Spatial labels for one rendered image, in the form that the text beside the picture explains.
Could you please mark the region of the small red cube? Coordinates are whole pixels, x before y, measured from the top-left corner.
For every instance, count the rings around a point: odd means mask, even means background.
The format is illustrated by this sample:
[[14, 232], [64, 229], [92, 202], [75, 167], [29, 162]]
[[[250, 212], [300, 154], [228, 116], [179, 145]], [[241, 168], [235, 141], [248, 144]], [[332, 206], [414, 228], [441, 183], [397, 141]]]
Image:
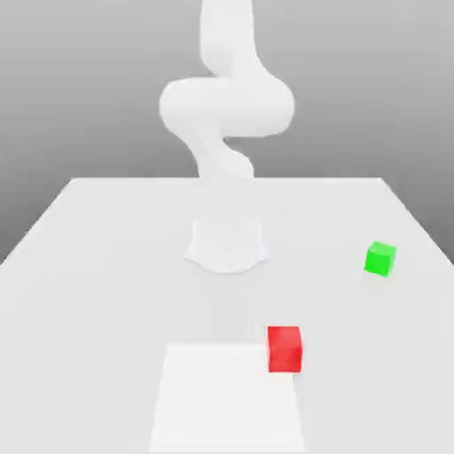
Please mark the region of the small red cube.
[[303, 341], [300, 327], [268, 326], [267, 351], [269, 372], [301, 372]]

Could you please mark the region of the small green cube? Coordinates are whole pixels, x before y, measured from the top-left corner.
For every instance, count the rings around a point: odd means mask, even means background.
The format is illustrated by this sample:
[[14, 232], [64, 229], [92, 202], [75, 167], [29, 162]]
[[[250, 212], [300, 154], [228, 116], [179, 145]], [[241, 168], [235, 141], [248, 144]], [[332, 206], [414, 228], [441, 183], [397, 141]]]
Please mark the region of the small green cube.
[[379, 241], [371, 243], [367, 249], [364, 270], [387, 277], [393, 269], [397, 248]]

